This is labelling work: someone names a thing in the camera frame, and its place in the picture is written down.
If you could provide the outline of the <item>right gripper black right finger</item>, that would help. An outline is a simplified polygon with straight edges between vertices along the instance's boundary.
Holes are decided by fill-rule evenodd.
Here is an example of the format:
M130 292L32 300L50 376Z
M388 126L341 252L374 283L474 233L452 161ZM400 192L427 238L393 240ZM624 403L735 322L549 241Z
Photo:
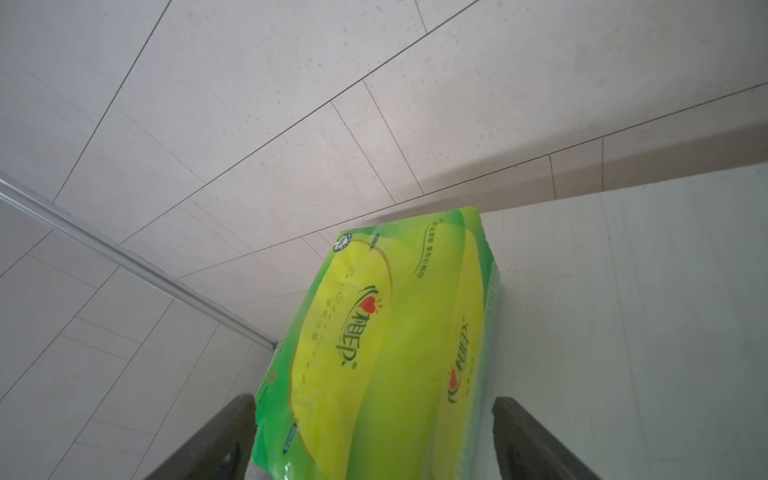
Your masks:
M497 397L492 414L502 479L599 479L513 398Z

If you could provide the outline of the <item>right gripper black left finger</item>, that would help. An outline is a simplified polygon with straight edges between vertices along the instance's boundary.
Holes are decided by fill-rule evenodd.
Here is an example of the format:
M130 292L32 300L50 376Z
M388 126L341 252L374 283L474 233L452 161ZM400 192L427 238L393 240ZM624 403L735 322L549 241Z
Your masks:
M256 432L255 397L240 394L147 479L242 480L246 477Z

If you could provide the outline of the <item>green tissue pack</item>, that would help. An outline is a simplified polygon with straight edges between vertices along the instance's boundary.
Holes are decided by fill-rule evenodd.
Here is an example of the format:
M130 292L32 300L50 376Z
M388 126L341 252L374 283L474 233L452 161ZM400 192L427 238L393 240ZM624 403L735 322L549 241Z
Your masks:
M499 270L472 207L339 234L256 394L272 479L465 479Z

